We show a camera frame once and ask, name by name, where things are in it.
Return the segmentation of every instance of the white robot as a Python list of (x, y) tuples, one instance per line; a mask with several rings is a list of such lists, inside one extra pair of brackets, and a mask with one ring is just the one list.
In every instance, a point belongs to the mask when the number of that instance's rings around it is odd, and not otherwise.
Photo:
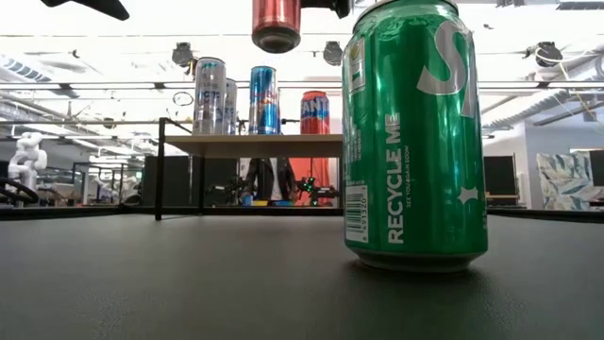
[(116, 200), (118, 198), (117, 191), (113, 190), (109, 184), (107, 184), (106, 182), (102, 181), (98, 177), (98, 175), (96, 175), (96, 174), (90, 174), (90, 177), (91, 177), (91, 183), (96, 184), (99, 188), (101, 188), (102, 191), (104, 191), (105, 193), (111, 195), (111, 197), (114, 200)]
[(36, 192), (38, 170), (46, 168), (47, 155), (40, 150), (42, 134), (39, 132), (26, 132), (17, 141), (17, 152), (8, 163), (8, 179), (20, 182), (32, 192)]
[(136, 195), (138, 193), (137, 190), (135, 189), (137, 184), (139, 184), (139, 180), (134, 176), (124, 178), (124, 180), (122, 181), (122, 199), (121, 200), (124, 200), (124, 199), (128, 198), (129, 196)]

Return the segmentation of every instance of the blue and red can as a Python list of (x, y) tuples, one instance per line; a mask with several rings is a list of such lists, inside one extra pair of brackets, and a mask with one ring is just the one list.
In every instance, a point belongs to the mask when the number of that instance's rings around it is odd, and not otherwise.
[(300, 133), (329, 134), (329, 100), (321, 91), (308, 91), (302, 96)]
[(249, 134), (278, 134), (277, 71), (252, 68), (249, 82)]

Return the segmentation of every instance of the can lid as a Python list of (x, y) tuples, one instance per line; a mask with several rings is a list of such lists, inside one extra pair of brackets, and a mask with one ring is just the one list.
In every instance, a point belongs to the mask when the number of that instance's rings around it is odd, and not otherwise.
[(306, 92), (304, 92), (304, 94), (302, 94), (302, 96), (306, 96), (307, 94), (318, 94), (318, 95), (327, 96), (327, 93), (324, 93), (323, 91), (317, 91), (317, 90), (306, 91)]
[(226, 64), (222, 59), (215, 58), (215, 57), (201, 57), (198, 60), (218, 60), (218, 61), (222, 62), (223, 64)]
[(271, 70), (277, 70), (275, 67), (271, 67), (271, 66), (266, 66), (266, 65), (258, 65), (258, 66), (254, 66), (252, 67), (252, 70), (255, 68), (270, 68)]
[[(379, 7), (382, 7), (386, 4), (390, 4), (391, 2), (394, 2), (397, 0), (381, 0), (376, 2), (375, 4), (371, 5), (370, 7), (366, 8), (361, 15), (359, 15), (359, 18), (357, 18), (357, 21), (355, 22), (355, 25), (352, 26), (352, 30), (354, 31), (354, 29), (357, 27), (357, 25), (359, 24), (359, 21), (367, 14), (369, 14), (369, 12), (371, 12), (374, 9), (377, 9)], [(453, 0), (441, 0), (445, 3), (447, 3), (448, 5), (450, 5), (451, 7), (453, 7), (453, 9), (455, 9), (455, 11), (460, 14), (460, 10), (457, 8), (457, 4), (453, 1)]]

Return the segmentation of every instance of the wooden shelf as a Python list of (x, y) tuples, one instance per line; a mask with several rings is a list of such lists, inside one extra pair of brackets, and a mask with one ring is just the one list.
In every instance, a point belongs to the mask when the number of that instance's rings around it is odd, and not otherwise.
[(343, 149), (341, 134), (166, 136), (166, 143), (207, 158), (340, 158)]

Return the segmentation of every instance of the orange object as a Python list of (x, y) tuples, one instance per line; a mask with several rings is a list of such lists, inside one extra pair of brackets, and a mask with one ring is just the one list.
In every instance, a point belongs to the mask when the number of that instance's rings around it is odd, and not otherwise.
[[(302, 96), (300, 112), (301, 134), (329, 134), (329, 100), (322, 91), (308, 91)], [(291, 160), (296, 180), (314, 177), (315, 186), (329, 186), (329, 159)], [(328, 203), (330, 198), (320, 198), (319, 205)], [(310, 205), (308, 193), (304, 193), (296, 205)]]

